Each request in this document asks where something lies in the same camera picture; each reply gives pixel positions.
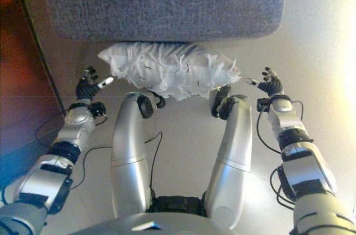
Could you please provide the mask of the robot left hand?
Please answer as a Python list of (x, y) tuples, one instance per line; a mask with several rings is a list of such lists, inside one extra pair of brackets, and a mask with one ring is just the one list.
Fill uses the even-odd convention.
[(114, 81), (114, 78), (108, 77), (100, 83), (97, 83), (97, 80), (98, 75), (92, 66), (87, 67), (83, 71), (83, 76), (76, 86), (76, 98), (78, 101), (83, 99), (92, 100), (100, 90), (110, 85)]

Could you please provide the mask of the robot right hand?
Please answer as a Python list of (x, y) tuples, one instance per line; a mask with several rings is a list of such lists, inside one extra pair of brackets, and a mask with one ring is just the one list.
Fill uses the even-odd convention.
[(284, 94), (283, 85), (277, 73), (270, 67), (262, 71), (263, 80), (257, 81), (252, 78), (244, 78), (244, 82), (266, 93), (269, 97)]

